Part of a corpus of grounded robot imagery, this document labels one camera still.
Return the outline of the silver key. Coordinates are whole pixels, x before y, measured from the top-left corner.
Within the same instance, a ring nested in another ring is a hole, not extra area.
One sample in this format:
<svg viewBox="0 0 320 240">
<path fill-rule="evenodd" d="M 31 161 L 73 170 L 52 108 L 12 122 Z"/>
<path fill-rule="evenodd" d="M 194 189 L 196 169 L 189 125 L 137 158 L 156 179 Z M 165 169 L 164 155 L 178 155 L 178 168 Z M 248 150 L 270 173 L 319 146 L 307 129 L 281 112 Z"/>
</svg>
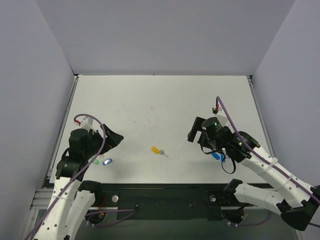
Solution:
<svg viewBox="0 0 320 240">
<path fill-rule="evenodd" d="M 165 157 L 167 157 L 167 158 L 169 157 L 169 156 L 165 153 L 164 150 L 160 150 L 160 151 L 159 151 L 159 154 L 160 154 L 160 155 L 163 155 L 163 156 L 165 156 Z"/>
</svg>

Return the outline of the yellow key tag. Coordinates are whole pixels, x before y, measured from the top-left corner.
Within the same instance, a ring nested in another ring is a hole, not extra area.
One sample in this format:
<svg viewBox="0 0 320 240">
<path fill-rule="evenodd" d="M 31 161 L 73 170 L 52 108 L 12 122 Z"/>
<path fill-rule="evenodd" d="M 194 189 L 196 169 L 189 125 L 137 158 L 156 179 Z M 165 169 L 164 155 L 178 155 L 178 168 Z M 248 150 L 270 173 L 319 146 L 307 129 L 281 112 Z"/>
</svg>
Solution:
<svg viewBox="0 0 320 240">
<path fill-rule="evenodd" d="M 159 153 L 160 153 L 160 150 L 157 149 L 155 146 L 152 146 L 152 147 L 151 147 L 151 150 L 152 150 L 155 154 L 159 154 Z"/>
</svg>

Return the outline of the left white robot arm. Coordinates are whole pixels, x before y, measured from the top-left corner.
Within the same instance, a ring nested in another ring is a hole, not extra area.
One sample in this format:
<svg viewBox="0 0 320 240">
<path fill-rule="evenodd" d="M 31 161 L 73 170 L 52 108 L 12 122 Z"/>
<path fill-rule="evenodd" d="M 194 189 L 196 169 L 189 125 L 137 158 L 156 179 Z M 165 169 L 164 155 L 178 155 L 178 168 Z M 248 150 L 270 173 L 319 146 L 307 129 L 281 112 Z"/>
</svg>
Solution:
<svg viewBox="0 0 320 240">
<path fill-rule="evenodd" d="M 68 148 L 56 166 L 48 208 L 26 235 L 29 240 L 72 240 L 90 207 L 106 202 L 100 182 L 84 180 L 88 164 L 117 147 L 124 137 L 105 124 L 102 133 L 89 124 L 70 133 Z"/>
</svg>

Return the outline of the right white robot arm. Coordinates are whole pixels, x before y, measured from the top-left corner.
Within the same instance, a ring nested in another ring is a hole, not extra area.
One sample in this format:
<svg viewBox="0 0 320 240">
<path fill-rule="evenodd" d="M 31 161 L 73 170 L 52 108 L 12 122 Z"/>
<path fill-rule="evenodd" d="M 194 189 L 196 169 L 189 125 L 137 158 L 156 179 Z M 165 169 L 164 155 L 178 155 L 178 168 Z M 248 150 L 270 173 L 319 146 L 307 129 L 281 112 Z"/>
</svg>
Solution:
<svg viewBox="0 0 320 240">
<path fill-rule="evenodd" d="M 264 179 L 273 190 L 254 187 L 239 179 L 232 179 L 223 190 L 224 201 L 251 204 L 280 215 L 290 227 L 305 231 L 320 206 L 320 187 L 298 179 L 271 157 L 252 136 L 244 131 L 232 132 L 219 118 L 196 117 L 187 140 L 193 142 L 197 132 L 200 147 L 209 154 L 221 153 L 232 164 L 241 164 Z"/>
</svg>

